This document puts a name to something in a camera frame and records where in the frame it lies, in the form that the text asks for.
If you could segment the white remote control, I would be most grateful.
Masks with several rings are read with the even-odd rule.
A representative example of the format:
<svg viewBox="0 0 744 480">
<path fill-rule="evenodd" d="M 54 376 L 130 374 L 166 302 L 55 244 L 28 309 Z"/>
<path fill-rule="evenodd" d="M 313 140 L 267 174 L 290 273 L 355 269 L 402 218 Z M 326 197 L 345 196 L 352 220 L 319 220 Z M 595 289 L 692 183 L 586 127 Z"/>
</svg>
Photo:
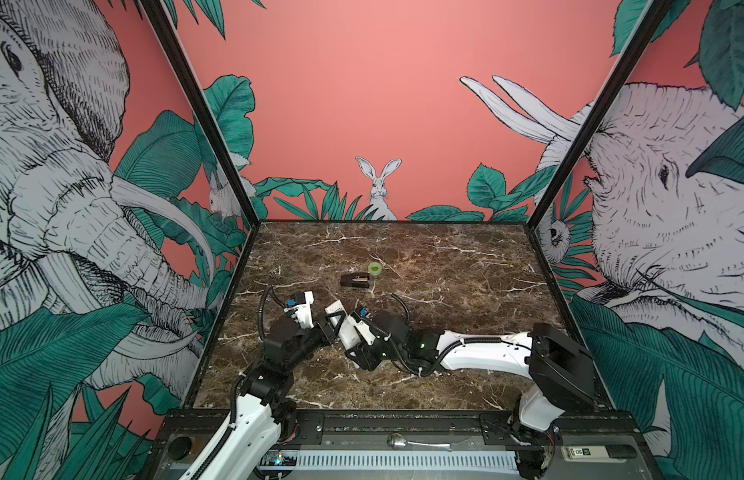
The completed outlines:
<svg viewBox="0 0 744 480">
<path fill-rule="evenodd" d="M 325 318 L 332 325 L 335 336 L 345 352 L 353 350 L 362 342 L 357 322 L 348 314 L 341 300 L 335 300 L 325 308 Z"/>
</svg>

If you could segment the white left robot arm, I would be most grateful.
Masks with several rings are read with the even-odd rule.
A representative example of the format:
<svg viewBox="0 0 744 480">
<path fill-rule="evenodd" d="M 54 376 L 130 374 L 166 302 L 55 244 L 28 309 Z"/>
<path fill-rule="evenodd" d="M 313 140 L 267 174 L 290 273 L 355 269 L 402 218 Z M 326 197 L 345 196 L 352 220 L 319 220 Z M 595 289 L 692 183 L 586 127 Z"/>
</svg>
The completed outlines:
<svg viewBox="0 0 744 480">
<path fill-rule="evenodd" d="M 184 479 L 245 479 L 266 452 L 295 433 L 296 403 L 288 398 L 294 369 L 337 339 L 326 317 L 304 329 L 290 318 L 265 337 L 256 360 L 234 383 L 229 415 Z"/>
</svg>

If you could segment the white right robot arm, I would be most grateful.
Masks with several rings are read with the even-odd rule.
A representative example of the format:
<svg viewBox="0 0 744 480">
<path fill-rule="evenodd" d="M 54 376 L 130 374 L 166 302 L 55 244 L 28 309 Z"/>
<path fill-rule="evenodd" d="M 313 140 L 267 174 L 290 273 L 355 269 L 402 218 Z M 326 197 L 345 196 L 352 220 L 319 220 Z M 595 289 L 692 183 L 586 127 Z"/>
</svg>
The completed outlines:
<svg viewBox="0 0 744 480">
<path fill-rule="evenodd" d="M 373 371 L 384 360 L 425 378 L 437 371 L 487 370 L 534 382 L 515 408 L 515 422 L 545 432 L 565 413 L 596 409 L 592 354 L 552 325 L 530 332 L 473 335 L 451 330 L 414 329 L 406 318 L 361 308 L 335 322 L 346 356 Z"/>
</svg>

